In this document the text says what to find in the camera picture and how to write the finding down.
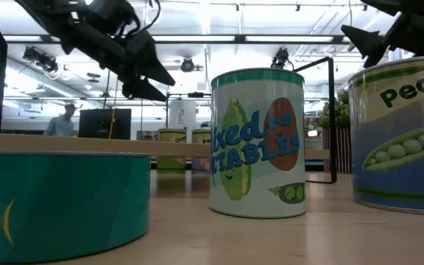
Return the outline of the person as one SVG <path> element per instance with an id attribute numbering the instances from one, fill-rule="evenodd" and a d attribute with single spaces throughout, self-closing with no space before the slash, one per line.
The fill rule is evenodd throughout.
<path id="1" fill-rule="evenodd" d="M 75 105 L 66 105 L 65 113 L 51 119 L 43 134 L 57 137 L 71 137 L 74 134 L 74 123 L 71 117 L 74 115 L 75 110 Z"/>

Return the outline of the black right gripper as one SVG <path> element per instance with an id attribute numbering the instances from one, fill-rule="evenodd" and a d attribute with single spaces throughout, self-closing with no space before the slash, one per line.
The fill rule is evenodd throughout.
<path id="1" fill-rule="evenodd" d="M 365 59 L 364 68 L 377 65 L 387 49 L 400 48 L 424 56 L 424 14 L 402 13 L 383 37 L 379 31 L 368 32 L 348 25 L 341 26 L 341 31 Z"/>

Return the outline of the carrots tin can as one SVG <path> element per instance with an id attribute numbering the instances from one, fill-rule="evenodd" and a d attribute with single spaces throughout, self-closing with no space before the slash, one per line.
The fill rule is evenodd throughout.
<path id="1" fill-rule="evenodd" d="M 172 142 L 176 144 L 184 144 L 187 142 L 187 130 L 184 129 L 168 129 L 158 130 L 158 140 Z M 186 168 L 185 157 L 158 157 L 157 169 L 174 169 L 183 170 Z"/>

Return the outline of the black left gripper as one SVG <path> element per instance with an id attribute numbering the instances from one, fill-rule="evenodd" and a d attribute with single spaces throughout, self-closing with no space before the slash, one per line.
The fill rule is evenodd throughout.
<path id="1" fill-rule="evenodd" d="M 104 32 L 103 24 L 92 24 L 90 21 L 55 23 L 63 50 L 69 54 L 69 49 L 79 49 L 97 61 L 100 68 L 114 71 L 124 83 L 124 97 L 165 102 L 166 96 L 147 78 L 139 79 L 140 74 L 165 85 L 175 84 L 174 78 L 157 57 L 154 38 L 144 29 L 139 31 L 138 26 L 123 37 L 125 27 L 126 24 L 121 23 L 120 33 L 116 34 L 115 29 L 112 36 Z M 127 62 L 127 55 L 133 65 Z"/>

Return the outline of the mixed vegetables tin can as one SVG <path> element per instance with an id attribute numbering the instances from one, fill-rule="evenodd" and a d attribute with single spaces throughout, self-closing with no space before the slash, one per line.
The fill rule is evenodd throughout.
<path id="1" fill-rule="evenodd" d="M 211 210 L 280 219 L 305 213 L 305 81 L 245 68 L 211 82 Z"/>

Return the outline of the peas tin can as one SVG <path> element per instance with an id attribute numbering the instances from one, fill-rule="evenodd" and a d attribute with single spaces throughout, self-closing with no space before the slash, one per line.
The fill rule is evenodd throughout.
<path id="1" fill-rule="evenodd" d="M 354 202 L 424 214 L 424 57 L 348 81 Z"/>
<path id="2" fill-rule="evenodd" d="M 211 143 L 210 130 L 193 130 L 192 143 L 209 145 Z M 206 157 L 193 157 L 191 159 L 191 169 L 196 172 L 209 172 L 210 171 L 210 155 Z"/>

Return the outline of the teal tuna can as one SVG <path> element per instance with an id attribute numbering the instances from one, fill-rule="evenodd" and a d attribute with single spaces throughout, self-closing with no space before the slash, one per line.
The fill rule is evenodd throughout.
<path id="1" fill-rule="evenodd" d="M 0 152 L 0 263 L 96 254 L 149 228 L 150 156 Z"/>

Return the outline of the potted plant ribbed pot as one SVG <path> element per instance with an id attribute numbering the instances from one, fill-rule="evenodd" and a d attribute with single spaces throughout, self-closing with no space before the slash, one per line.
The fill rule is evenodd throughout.
<path id="1" fill-rule="evenodd" d="M 347 89 L 341 89 L 335 96 L 335 120 L 336 120 L 336 171 L 342 174 L 352 172 L 351 157 L 351 134 L 350 134 L 350 102 Z M 323 148 L 330 149 L 330 111 L 329 103 L 326 102 L 317 125 L 322 128 Z"/>

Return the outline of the white cylindrical column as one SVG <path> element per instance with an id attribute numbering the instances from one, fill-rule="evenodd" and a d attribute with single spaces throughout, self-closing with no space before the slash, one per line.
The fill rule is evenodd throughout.
<path id="1" fill-rule="evenodd" d="M 175 99 L 169 103 L 169 127 L 173 129 L 194 130 L 197 121 L 195 101 Z"/>

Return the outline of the black monitor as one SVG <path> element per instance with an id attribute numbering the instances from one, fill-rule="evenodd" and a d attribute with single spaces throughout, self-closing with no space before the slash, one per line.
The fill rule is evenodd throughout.
<path id="1" fill-rule="evenodd" d="M 106 138 L 130 140 L 130 109 L 81 110 L 78 136 L 81 138 Z"/>

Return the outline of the black aluminium rig frame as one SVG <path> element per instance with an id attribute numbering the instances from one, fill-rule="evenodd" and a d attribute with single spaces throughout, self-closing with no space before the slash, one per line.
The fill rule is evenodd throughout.
<path id="1" fill-rule="evenodd" d="M 346 45 L 344 35 L 153 35 L 158 44 L 289 44 L 289 45 Z M 59 44 L 50 35 L 6 35 L 7 43 Z"/>

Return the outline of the black ceiling device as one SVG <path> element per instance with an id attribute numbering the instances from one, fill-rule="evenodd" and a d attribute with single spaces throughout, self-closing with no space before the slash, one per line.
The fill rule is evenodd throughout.
<path id="1" fill-rule="evenodd" d="M 28 63 L 33 63 L 41 67 L 46 73 L 55 73 L 58 71 L 56 58 L 38 51 L 34 46 L 26 47 L 22 58 Z"/>

